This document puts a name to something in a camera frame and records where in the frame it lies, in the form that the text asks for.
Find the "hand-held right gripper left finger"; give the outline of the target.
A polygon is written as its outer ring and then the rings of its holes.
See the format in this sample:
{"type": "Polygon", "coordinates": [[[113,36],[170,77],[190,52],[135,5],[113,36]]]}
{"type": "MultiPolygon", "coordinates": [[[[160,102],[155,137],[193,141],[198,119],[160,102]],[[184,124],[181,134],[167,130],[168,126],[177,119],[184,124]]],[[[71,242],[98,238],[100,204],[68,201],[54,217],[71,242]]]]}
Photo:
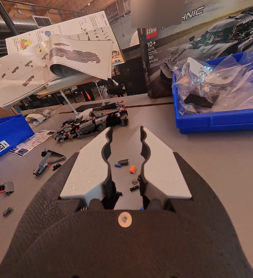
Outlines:
{"type": "Polygon", "coordinates": [[[108,162],[112,135],[108,127],[79,151],[60,193],[61,200],[79,199],[89,205],[99,199],[105,209],[114,209],[114,182],[108,162]]]}

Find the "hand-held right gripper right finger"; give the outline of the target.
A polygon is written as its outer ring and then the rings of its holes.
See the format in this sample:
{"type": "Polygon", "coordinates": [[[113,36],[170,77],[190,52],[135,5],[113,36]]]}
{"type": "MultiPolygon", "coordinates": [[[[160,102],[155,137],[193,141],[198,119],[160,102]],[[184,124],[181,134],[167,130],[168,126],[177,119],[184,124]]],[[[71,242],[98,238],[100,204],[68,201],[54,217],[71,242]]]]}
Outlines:
{"type": "Polygon", "coordinates": [[[164,207],[170,199],[190,200],[192,194],[173,150],[144,126],[140,127],[140,140],[144,162],[139,190],[145,202],[158,199],[164,207]]]}

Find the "toy car model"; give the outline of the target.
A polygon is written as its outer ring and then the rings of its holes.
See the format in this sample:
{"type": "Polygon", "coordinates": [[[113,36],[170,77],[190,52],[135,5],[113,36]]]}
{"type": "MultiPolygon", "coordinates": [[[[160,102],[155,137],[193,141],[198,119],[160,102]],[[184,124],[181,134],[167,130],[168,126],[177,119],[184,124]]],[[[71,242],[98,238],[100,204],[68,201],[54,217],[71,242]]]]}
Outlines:
{"type": "Polygon", "coordinates": [[[74,119],[63,122],[52,137],[59,143],[74,138],[84,139],[119,124],[123,127],[128,125],[128,112],[123,100],[83,111],[74,119]]]}

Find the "grey beam sub-assembly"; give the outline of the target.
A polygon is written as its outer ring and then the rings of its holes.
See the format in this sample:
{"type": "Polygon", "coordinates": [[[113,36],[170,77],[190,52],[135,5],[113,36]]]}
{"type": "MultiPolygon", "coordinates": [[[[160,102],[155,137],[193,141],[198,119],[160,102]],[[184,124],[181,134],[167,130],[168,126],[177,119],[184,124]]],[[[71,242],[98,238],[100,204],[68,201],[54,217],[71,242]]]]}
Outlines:
{"type": "Polygon", "coordinates": [[[43,171],[50,166],[47,162],[49,157],[52,155],[51,151],[43,151],[41,156],[43,157],[42,161],[39,163],[37,168],[33,171],[33,175],[38,176],[43,173],[43,171]]]}

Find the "blue bin with square tag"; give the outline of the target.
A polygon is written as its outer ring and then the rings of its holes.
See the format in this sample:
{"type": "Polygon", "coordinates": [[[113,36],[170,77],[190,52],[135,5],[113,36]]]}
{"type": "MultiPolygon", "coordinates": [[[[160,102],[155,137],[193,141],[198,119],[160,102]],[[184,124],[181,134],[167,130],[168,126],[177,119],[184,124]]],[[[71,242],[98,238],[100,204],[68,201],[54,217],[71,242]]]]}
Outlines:
{"type": "Polygon", "coordinates": [[[0,118],[0,156],[34,135],[23,115],[0,118]]]}

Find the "toy set box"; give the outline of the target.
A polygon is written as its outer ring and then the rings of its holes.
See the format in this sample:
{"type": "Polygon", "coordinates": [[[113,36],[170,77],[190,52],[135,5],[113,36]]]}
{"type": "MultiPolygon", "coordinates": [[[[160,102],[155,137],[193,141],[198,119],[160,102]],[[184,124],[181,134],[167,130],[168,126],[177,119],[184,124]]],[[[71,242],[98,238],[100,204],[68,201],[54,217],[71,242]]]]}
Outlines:
{"type": "Polygon", "coordinates": [[[180,24],[137,31],[148,95],[171,96],[178,62],[208,62],[253,47],[253,1],[184,1],[180,24]]]}

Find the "sticker sheet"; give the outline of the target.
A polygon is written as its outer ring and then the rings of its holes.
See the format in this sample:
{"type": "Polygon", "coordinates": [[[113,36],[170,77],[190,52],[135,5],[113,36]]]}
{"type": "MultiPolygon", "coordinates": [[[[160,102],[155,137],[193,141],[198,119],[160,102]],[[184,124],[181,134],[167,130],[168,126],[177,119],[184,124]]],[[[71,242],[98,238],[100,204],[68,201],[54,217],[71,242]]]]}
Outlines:
{"type": "Polygon", "coordinates": [[[51,137],[54,134],[56,134],[56,131],[41,130],[40,132],[35,133],[33,136],[29,137],[28,139],[26,139],[25,141],[23,141],[22,143],[20,143],[8,152],[22,157],[25,154],[29,153],[36,146],[45,142],[49,137],[51,137]]]}

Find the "clear bag with paper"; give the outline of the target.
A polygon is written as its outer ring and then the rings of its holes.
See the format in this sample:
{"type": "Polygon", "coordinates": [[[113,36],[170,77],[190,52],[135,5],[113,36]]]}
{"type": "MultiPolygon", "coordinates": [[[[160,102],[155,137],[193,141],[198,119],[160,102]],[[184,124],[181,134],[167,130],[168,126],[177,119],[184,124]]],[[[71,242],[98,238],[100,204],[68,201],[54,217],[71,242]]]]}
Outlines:
{"type": "Polygon", "coordinates": [[[36,109],[32,113],[25,116],[25,120],[31,128],[44,122],[55,113],[54,109],[36,109]]]}

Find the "plain blue bin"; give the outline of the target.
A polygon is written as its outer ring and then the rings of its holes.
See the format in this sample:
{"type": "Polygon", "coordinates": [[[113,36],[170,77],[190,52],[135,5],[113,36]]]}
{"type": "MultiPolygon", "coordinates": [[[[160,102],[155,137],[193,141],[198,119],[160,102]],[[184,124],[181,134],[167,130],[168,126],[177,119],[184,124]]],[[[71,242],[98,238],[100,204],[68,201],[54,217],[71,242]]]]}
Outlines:
{"type": "MultiPolygon", "coordinates": [[[[234,57],[239,61],[242,54],[234,54],[234,57]]],[[[218,65],[223,58],[224,57],[210,60],[211,64],[218,65]]],[[[194,115],[179,115],[177,89],[174,85],[172,85],[172,93],[176,126],[181,133],[253,129],[253,108],[194,115]]]]}

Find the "grey panel with black connector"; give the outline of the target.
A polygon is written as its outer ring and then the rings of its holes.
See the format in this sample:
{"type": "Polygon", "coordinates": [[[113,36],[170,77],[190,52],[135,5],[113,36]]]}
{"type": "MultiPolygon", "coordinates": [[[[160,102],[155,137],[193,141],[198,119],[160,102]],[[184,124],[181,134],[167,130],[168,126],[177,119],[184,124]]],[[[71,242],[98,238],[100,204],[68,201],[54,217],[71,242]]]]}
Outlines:
{"type": "Polygon", "coordinates": [[[4,193],[9,195],[14,192],[14,184],[13,182],[6,182],[3,185],[0,185],[0,193],[4,193]]]}

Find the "white book stand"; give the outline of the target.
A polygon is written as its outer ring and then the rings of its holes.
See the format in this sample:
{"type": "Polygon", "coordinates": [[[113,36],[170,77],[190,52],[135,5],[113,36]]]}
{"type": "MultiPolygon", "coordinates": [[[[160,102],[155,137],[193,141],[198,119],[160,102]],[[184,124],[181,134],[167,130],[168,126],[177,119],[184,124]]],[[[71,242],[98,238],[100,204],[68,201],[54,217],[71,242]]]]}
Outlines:
{"type": "Polygon", "coordinates": [[[75,75],[71,75],[69,77],[64,77],[55,81],[51,81],[51,82],[47,82],[45,83],[45,89],[47,89],[48,91],[53,91],[56,89],[60,89],[59,93],[62,95],[62,97],[65,99],[65,101],[67,102],[67,104],[70,106],[71,110],[73,111],[73,113],[76,116],[76,119],[80,119],[82,116],[80,115],[80,113],[78,113],[72,106],[72,104],[69,102],[69,100],[67,99],[67,97],[65,96],[65,93],[62,89],[65,88],[69,88],[72,86],[77,86],[77,85],[82,85],[82,84],[86,84],[89,82],[94,82],[96,84],[96,87],[98,88],[98,84],[97,84],[97,80],[105,80],[107,81],[108,79],[111,79],[111,70],[112,70],[112,66],[109,66],[109,70],[110,73],[108,72],[108,75],[106,78],[103,77],[96,77],[93,75],[88,75],[86,73],[77,73],[75,75]]]}

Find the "tan background table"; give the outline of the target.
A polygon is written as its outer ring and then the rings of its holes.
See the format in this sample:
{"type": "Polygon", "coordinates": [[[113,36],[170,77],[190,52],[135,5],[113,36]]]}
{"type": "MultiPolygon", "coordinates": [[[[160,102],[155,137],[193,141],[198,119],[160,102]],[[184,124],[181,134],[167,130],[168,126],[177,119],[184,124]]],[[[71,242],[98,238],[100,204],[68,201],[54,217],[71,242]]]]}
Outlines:
{"type": "MultiPolygon", "coordinates": [[[[86,91],[87,92],[87,89],[92,89],[92,88],[95,88],[96,85],[95,83],[87,83],[87,84],[82,84],[80,85],[80,89],[77,88],[77,86],[72,86],[72,87],[69,87],[69,88],[65,88],[65,89],[62,89],[63,91],[68,91],[69,89],[71,89],[71,91],[78,91],[78,92],[83,92],[83,91],[86,91]]],[[[41,91],[38,91],[38,92],[35,92],[35,93],[31,93],[31,94],[34,94],[34,95],[37,95],[38,97],[43,97],[43,96],[46,96],[46,95],[50,95],[52,93],[58,93],[60,91],[60,89],[56,89],[56,90],[53,90],[53,91],[48,91],[47,89],[42,89],[41,91]]]]}

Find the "instruction booklet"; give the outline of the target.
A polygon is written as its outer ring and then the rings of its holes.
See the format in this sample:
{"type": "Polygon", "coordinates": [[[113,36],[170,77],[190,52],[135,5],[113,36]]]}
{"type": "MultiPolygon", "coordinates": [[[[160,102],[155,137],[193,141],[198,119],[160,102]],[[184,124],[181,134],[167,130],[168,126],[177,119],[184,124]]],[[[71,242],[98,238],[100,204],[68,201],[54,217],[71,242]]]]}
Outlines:
{"type": "Polygon", "coordinates": [[[106,78],[124,57],[105,11],[7,38],[0,58],[0,107],[79,72],[106,78]]]}

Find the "black column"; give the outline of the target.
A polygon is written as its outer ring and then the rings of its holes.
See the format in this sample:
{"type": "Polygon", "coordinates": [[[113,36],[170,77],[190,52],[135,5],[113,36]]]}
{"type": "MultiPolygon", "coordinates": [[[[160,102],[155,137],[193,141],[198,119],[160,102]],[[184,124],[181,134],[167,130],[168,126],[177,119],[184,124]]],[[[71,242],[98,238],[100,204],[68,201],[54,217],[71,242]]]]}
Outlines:
{"type": "Polygon", "coordinates": [[[17,36],[20,34],[1,2],[0,2],[0,16],[4,20],[6,26],[8,27],[8,29],[10,30],[13,36],[17,36]]]}

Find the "wall air vent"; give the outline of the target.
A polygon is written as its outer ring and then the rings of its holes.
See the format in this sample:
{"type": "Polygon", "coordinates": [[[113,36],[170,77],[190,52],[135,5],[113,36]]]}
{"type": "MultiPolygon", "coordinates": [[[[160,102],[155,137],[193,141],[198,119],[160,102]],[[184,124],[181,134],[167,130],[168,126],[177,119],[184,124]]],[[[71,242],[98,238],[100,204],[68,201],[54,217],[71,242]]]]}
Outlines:
{"type": "Polygon", "coordinates": [[[38,28],[47,27],[52,25],[51,19],[45,16],[31,16],[38,28]]]}

